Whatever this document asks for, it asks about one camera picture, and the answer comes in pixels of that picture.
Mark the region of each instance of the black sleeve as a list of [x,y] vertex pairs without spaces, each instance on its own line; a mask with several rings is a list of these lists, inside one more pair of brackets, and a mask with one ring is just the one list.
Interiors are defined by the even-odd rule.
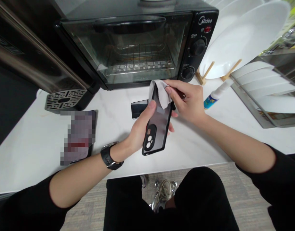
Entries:
[[277,231],[295,230],[295,160],[270,147],[275,155],[274,166],[265,173],[248,173],[263,198],[271,204],[269,215]]
[[0,230],[60,230],[69,208],[59,208],[51,200],[52,176],[12,195],[0,208]]

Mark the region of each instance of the shoe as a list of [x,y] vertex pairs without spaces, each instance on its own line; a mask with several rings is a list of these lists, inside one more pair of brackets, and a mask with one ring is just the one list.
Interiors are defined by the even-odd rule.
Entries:
[[142,180],[142,189],[146,188],[146,186],[148,185],[148,175],[140,175],[141,180]]
[[174,196],[177,183],[169,180],[164,180],[161,183],[156,181],[155,186],[157,187],[157,192],[151,207],[155,213],[158,213],[159,211],[165,209],[166,202]]

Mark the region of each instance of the toaster oven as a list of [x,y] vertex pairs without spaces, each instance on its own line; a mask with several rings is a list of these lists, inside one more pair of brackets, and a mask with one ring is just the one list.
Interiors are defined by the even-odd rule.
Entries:
[[64,43],[103,89],[189,82],[219,11],[199,0],[87,0],[56,23]]

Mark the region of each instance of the oven rack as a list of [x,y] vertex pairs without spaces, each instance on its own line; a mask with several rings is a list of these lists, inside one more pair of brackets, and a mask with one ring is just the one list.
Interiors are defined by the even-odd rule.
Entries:
[[174,69],[167,44],[138,44],[116,47],[109,56],[106,76]]

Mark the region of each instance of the wooden plate stand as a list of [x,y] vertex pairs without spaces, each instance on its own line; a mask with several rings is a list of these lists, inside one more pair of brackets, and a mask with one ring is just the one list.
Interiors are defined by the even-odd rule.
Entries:
[[[242,59],[239,59],[236,63],[235,63],[235,65],[230,69],[230,71],[225,75],[225,76],[222,76],[221,77],[221,79],[222,79],[222,81],[224,82],[225,80],[227,80],[227,79],[229,79],[229,76],[230,76],[230,74],[235,70],[235,68],[239,65],[239,63],[242,61]],[[205,84],[206,84],[206,76],[208,75],[208,73],[209,73],[209,71],[211,70],[211,68],[212,68],[212,66],[215,64],[215,62],[213,61],[213,62],[211,62],[211,64],[210,64],[210,66],[209,66],[209,68],[207,69],[207,71],[206,71],[206,73],[205,73],[205,75],[202,77],[201,75],[200,75],[200,73],[199,73],[199,69],[200,68],[198,68],[198,70],[195,72],[195,76],[198,78],[198,80],[199,80],[199,82],[200,82],[200,84],[202,85],[202,86],[204,86]]]

